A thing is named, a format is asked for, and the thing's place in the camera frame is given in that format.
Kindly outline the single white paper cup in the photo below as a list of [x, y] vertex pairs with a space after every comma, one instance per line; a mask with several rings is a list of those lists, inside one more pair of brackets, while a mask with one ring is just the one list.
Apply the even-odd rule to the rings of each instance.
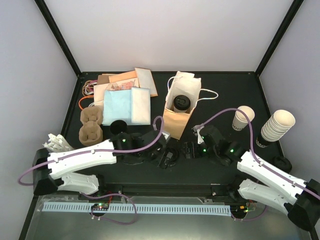
[[175, 113], [186, 113], [189, 109], [179, 109], [179, 108], [176, 108], [175, 106], [173, 107], [173, 111]]

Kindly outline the black plastic cup lid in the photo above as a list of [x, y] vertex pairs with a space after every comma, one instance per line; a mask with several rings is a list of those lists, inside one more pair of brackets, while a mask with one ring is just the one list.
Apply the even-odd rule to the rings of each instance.
[[173, 106], [182, 110], [182, 109], [189, 109], [191, 106], [190, 99], [185, 95], [177, 95], [173, 100]]

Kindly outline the brown paper takeout bag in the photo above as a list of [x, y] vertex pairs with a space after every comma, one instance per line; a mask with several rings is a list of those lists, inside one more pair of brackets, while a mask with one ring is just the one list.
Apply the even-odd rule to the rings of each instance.
[[[203, 100], [214, 100], [219, 97], [217, 92], [202, 88], [202, 80], [196, 78], [193, 73], [182, 71], [177, 71], [175, 76], [168, 80], [167, 90], [163, 112], [164, 130], [176, 140], [183, 135], [197, 104]], [[173, 111], [173, 101], [178, 95], [185, 95], [190, 99], [190, 107], [187, 112]]]

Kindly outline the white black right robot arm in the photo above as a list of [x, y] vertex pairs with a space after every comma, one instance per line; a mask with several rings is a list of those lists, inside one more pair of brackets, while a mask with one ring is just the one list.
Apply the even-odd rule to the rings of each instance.
[[320, 184], [311, 179], [295, 177], [245, 150], [237, 142], [224, 139], [212, 125], [199, 124], [192, 128], [200, 153], [223, 166], [235, 166], [249, 178], [236, 177], [228, 187], [228, 198], [242, 198], [262, 203], [284, 213], [302, 230], [310, 232], [320, 218]]

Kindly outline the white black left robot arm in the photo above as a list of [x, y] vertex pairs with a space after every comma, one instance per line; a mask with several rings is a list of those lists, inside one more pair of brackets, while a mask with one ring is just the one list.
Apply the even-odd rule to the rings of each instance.
[[80, 174], [80, 170], [120, 162], [155, 159], [164, 151], [171, 135], [152, 130], [146, 134], [119, 133], [98, 144], [65, 152], [50, 153], [39, 149], [33, 165], [41, 165], [32, 171], [33, 193], [43, 196], [57, 191], [80, 192], [103, 199], [108, 192], [97, 174]]

